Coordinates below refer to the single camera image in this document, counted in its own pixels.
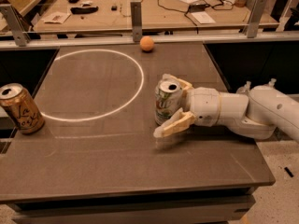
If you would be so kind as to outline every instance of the gray table top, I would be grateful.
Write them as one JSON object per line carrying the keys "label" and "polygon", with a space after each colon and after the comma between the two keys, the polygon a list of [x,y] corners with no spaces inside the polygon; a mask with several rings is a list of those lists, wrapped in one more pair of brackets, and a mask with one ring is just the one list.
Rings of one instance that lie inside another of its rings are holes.
{"label": "gray table top", "polygon": [[259,187],[275,182],[255,143],[223,127],[157,142],[162,74],[225,91],[202,43],[61,48],[37,95],[46,124],[0,158],[0,202]]}

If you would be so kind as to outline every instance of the floor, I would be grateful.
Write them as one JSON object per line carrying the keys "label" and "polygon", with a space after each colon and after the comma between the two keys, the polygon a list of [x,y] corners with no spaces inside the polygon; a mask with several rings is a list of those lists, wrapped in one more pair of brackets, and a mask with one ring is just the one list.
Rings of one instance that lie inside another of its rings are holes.
{"label": "floor", "polygon": [[[273,6],[273,1],[269,0],[268,8]],[[229,224],[299,223],[299,144],[277,132],[269,140],[257,142],[257,145],[276,183],[272,187],[258,188],[253,194],[256,204],[240,220]],[[0,205],[0,224],[14,224],[12,216],[13,211],[9,207]]]}

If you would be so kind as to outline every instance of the white curved line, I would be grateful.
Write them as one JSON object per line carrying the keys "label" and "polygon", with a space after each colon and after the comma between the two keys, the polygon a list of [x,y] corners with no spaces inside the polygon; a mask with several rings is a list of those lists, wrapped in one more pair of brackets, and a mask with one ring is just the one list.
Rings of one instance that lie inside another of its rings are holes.
{"label": "white curved line", "polygon": [[137,92],[135,93],[135,95],[128,102],[126,102],[125,104],[123,104],[121,107],[119,107],[117,109],[114,109],[114,110],[112,110],[110,112],[107,112],[107,113],[105,113],[103,115],[100,115],[100,116],[95,116],[95,117],[91,117],[91,118],[84,118],[84,119],[61,119],[61,118],[57,118],[57,117],[54,117],[54,116],[46,115],[45,113],[42,112],[42,115],[44,117],[47,117],[48,119],[54,119],[54,120],[64,121],[64,122],[82,122],[82,121],[90,121],[90,120],[100,119],[100,118],[112,115],[112,114],[114,114],[114,113],[122,110],[123,108],[125,108],[126,106],[128,106],[137,97],[137,95],[141,92],[142,87],[143,87],[143,83],[144,83],[144,73],[143,73],[142,67],[131,56],[128,56],[128,55],[126,55],[124,53],[121,53],[121,52],[118,52],[118,51],[115,51],[115,50],[110,50],[110,49],[85,49],[85,50],[79,50],[79,51],[67,53],[67,54],[65,54],[63,56],[60,56],[60,57],[56,58],[54,61],[58,61],[58,60],[60,60],[62,58],[65,58],[67,56],[71,56],[73,54],[78,54],[78,53],[83,53],[83,52],[89,52],[89,51],[106,51],[106,52],[110,52],[110,53],[116,53],[116,54],[125,56],[126,58],[130,59],[133,63],[135,63],[135,65],[138,67],[138,69],[140,71],[140,74],[141,74],[140,86],[139,86]]}

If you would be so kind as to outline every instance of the brown can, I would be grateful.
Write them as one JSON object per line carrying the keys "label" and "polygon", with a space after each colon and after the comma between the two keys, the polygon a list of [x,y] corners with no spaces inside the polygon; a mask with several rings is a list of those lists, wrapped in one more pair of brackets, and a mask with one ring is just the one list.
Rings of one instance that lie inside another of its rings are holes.
{"label": "brown can", "polygon": [[38,131],[45,122],[30,93],[20,84],[0,88],[0,106],[23,134]]}

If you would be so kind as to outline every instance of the table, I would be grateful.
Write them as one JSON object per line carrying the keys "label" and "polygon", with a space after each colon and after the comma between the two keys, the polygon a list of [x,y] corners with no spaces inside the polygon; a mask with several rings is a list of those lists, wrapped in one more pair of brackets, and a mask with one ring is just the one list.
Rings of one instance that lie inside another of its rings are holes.
{"label": "table", "polygon": [[36,95],[45,126],[0,159],[0,203],[17,223],[202,223],[250,209],[275,182],[252,139],[224,127],[153,137],[164,73],[225,91],[201,42],[60,48]]}
{"label": "table", "polygon": [[[93,1],[93,7],[99,10],[88,15],[71,15],[63,24],[48,24],[39,21],[35,30],[40,34],[46,33],[84,33],[87,31],[107,32],[118,31],[127,32],[132,30],[130,2],[132,0],[81,0]],[[142,1],[142,25],[145,31],[165,31],[165,30],[194,30],[195,25],[184,16],[183,13],[167,10],[158,7],[158,0],[138,0]],[[188,10],[188,4],[179,0],[161,0],[161,5],[167,8]],[[219,1],[208,0],[211,5],[218,4]],[[112,5],[117,5],[117,11],[111,11]],[[71,7],[80,7],[80,1],[70,4],[67,0],[57,0],[52,7],[43,15],[60,11],[70,13]],[[214,10],[206,8],[206,13],[215,20],[216,23],[200,24],[192,19],[199,29],[243,29],[249,20],[250,11],[246,7],[233,7],[232,10]],[[261,28],[278,27],[278,22],[269,15],[263,14]]]}

